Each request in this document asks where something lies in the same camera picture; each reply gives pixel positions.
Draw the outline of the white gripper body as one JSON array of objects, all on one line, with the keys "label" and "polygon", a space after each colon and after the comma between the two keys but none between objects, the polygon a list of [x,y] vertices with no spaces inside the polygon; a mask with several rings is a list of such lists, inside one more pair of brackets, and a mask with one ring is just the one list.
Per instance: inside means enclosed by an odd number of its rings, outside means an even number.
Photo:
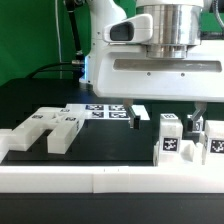
[{"label": "white gripper body", "polygon": [[97,96],[224,102],[224,41],[204,41],[185,59],[151,59],[141,45],[108,45],[93,75]]}]

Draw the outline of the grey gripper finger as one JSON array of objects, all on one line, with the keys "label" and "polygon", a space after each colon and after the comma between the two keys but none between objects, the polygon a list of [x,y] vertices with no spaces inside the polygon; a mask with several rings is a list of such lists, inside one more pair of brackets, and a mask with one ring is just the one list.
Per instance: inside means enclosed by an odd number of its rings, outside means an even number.
[{"label": "grey gripper finger", "polygon": [[191,115],[191,119],[193,121],[198,120],[200,117],[202,117],[202,115],[205,113],[206,109],[207,109],[207,103],[206,102],[196,102],[194,104],[195,106],[195,111],[193,114],[188,114]]},{"label": "grey gripper finger", "polygon": [[140,116],[134,112],[133,100],[132,99],[124,99],[123,106],[127,112],[127,115],[130,118],[130,127],[138,130],[140,128]]}]

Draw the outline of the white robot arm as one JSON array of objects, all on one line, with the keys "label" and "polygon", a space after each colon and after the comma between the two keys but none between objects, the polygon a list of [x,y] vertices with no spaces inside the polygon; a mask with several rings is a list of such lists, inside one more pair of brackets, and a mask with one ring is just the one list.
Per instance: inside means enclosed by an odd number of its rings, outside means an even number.
[{"label": "white robot arm", "polygon": [[209,102],[224,102],[224,24],[203,32],[201,14],[218,0],[135,0],[127,17],[114,0],[86,0],[91,50],[86,81],[99,97],[121,98],[139,127],[135,99],[193,101],[198,119]]}]

